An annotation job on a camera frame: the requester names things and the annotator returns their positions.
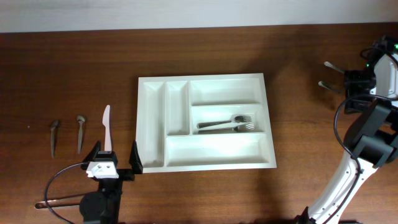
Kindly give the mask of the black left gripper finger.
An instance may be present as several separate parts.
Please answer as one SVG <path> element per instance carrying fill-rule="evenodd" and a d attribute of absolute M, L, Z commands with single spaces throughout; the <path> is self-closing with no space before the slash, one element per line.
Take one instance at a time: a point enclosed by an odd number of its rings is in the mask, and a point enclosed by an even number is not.
<path fill-rule="evenodd" d="M 139 156 L 137 142 L 134 141 L 131 148 L 131 153 L 129 156 L 129 164 L 131 165 L 131 169 L 135 174 L 143 173 L 143 166 L 141 162 L 141 158 Z"/>
<path fill-rule="evenodd" d="M 88 155 L 84 158 L 83 162 L 91 162 L 94 161 L 96 155 L 101 150 L 101 142 L 97 141 L 92 150 L 88 153 Z"/>

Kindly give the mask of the metal tablespoon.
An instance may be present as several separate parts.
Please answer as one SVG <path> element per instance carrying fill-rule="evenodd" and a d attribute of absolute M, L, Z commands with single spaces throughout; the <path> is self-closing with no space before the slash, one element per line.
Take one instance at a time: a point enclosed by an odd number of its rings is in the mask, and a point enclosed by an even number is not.
<path fill-rule="evenodd" d="M 332 68 L 333 70 L 336 70 L 339 73 L 342 73 L 342 74 L 345 73 L 345 71 L 343 69 L 338 68 L 336 65 L 333 65 L 332 63 L 330 63 L 328 61 L 324 62 L 323 64 L 324 64 L 324 66 Z"/>
<path fill-rule="evenodd" d="M 319 82 L 318 82 L 318 85 L 319 85 L 320 87 L 323 87 L 323 88 L 325 88 L 325 89 L 327 89 L 327 90 L 332 91 L 333 93 L 336 93 L 336 94 L 339 94 L 339 95 L 341 94 L 341 91 L 340 91 L 340 90 L 338 90 L 338 89 L 332 87 L 331 85 L 327 84 L 326 82 L 319 81 Z"/>

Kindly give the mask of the metal fork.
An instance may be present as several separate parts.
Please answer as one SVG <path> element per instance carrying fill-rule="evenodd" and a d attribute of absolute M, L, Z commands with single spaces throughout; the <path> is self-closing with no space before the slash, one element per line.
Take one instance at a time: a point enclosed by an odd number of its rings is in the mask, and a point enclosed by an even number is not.
<path fill-rule="evenodd" d="M 236 115 L 232 116 L 229 120 L 224 120 L 224 121 L 212 121 L 212 122 L 206 122 L 206 123 L 198 123 L 197 128 L 207 128 L 210 126 L 216 126 L 220 124 L 227 124 L 227 123 L 247 123 L 251 122 L 252 118 L 248 115 Z"/>
<path fill-rule="evenodd" d="M 214 133 L 245 133 L 255 130 L 254 123 L 240 124 L 233 128 L 207 129 L 199 130 L 198 134 L 214 134 Z"/>

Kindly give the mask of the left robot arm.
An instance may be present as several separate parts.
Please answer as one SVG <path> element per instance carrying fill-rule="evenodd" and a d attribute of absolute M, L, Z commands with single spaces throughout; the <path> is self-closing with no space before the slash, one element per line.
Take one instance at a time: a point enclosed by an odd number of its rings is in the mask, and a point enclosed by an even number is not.
<path fill-rule="evenodd" d="M 132 144 L 129 156 L 129 169 L 118 169 L 118 159 L 114 151 L 102 151 L 97 142 L 84 158 L 81 169 L 87 176 L 98 182 L 98 189 L 84 194 L 79 209 L 84 223 L 117 223 L 123 183 L 133 182 L 136 174 L 143 173 L 143 166 L 137 150 L 137 143 Z"/>

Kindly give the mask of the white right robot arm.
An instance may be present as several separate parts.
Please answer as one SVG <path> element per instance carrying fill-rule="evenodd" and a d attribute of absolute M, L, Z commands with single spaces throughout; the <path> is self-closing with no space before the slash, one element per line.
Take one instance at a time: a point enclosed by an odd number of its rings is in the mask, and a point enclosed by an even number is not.
<path fill-rule="evenodd" d="M 383 36 L 360 53 L 362 70 L 342 70 L 345 100 L 340 113 L 359 113 L 343 138 L 341 162 L 317 201 L 294 218 L 294 223 L 340 223 L 349 202 L 378 168 L 397 159 L 397 39 Z"/>

